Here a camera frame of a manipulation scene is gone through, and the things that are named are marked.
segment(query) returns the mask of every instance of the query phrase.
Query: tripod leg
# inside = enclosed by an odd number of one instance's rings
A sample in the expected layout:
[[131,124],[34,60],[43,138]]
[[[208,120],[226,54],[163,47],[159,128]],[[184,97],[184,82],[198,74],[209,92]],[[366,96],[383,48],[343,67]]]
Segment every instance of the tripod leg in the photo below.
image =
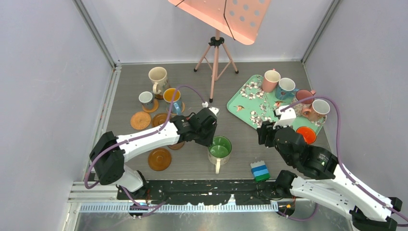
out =
[[204,54],[202,55],[201,59],[198,61],[197,65],[194,68],[194,72],[198,70],[198,67],[200,66],[201,62],[203,61],[204,57],[207,55],[208,51],[210,50],[211,46],[208,45],[207,50],[205,50]]
[[227,56],[230,59],[232,66],[234,67],[235,73],[238,74],[239,73],[238,68],[235,65],[234,61],[232,60],[232,56],[231,56],[230,52],[228,51],[227,45],[225,43],[223,43],[222,47],[224,48],[225,53],[227,53]]
[[215,47],[215,52],[214,52],[214,64],[213,64],[213,76],[211,77],[211,93],[210,93],[210,103],[213,102],[214,98],[214,82],[216,78],[218,77],[218,53],[219,53],[219,47]]

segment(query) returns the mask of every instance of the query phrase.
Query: floral tray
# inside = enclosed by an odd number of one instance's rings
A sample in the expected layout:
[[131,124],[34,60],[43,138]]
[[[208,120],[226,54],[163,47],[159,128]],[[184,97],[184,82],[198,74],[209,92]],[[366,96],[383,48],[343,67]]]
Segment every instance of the floral tray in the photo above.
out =
[[[280,101],[275,97],[275,91],[265,93],[262,90],[262,80],[263,76],[260,75],[250,77],[227,103],[229,112],[255,129],[261,127],[262,121],[278,121],[273,111],[280,106],[289,105],[293,99],[293,97],[290,97]],[[292,125],[294,130],[307,126],[318,134],[326,119],[325,116],[320,121],[310,122],[307,118],[298,116]]]

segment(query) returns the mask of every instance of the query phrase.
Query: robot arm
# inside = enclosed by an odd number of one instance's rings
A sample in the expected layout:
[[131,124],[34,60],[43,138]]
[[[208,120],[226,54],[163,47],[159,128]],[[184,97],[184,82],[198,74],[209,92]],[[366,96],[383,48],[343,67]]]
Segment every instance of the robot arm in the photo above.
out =
[[130,159],[152,149],[184,141],[195,141],[203,146],[210,146],[217,128],[219,109],[203,108],[197,114],[185,117],[177,115],[164,127],[163,125],[145,131],[115,136],[111,131],[103,134],[89,157],[94,160],[106,148],[141,137],[132,142],[123,143],[106,153],[94,166],[101,185],[118,184],[130,192],[139,190],[144,184],[143,175],[125,165]]
[[[397,222],[391,218],[391,211],[353,184],[341,170],[336,156],[324,148],[308,145],[301,134],[289,127],[290,118],[295,117],[292,112],[286,114],[285,111],[280,117],[287,122],[264,122],[257,129],[259,144],[275,147],[287,165],[312,179],[305,180],[290,171],[281,171],[275,181],[281,196],[310,199],[352,220],[362,231],[396,230]],[[401,200],[380,195],[349,170],[347,172],[378,199],[401,210]]]

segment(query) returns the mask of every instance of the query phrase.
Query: gray cup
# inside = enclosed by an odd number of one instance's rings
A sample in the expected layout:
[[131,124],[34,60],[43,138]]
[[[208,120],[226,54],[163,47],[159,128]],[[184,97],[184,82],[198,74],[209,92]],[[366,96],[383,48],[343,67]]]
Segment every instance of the gray cup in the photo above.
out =
[[139,95],[139,101],[146,110],[152,110],[154,108],[153,93],[144,91]]

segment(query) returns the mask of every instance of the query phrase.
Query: white wall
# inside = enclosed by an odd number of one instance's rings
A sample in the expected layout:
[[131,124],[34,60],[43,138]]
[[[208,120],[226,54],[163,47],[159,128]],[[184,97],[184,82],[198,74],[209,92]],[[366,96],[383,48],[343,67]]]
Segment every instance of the white wall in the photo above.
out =
[[71,0],[0,7],[0,230],[55,231],[111,68]]
[[[344,0],[306,62],[312,87],[340,106],[345,164],[373,189],[402,199],[405,215],[407,9],[405,0]],[[325,130],[334,148],[334,110]]]
[[[332,0],[272,0],[253,45],[226,38],[236,61],[300,60]],[[196,62],[215,30],[167,0],[84,0],[122,63]],[[212,60],[214,52],[209,55]],[[227,57],[223,51],[221,59]]]

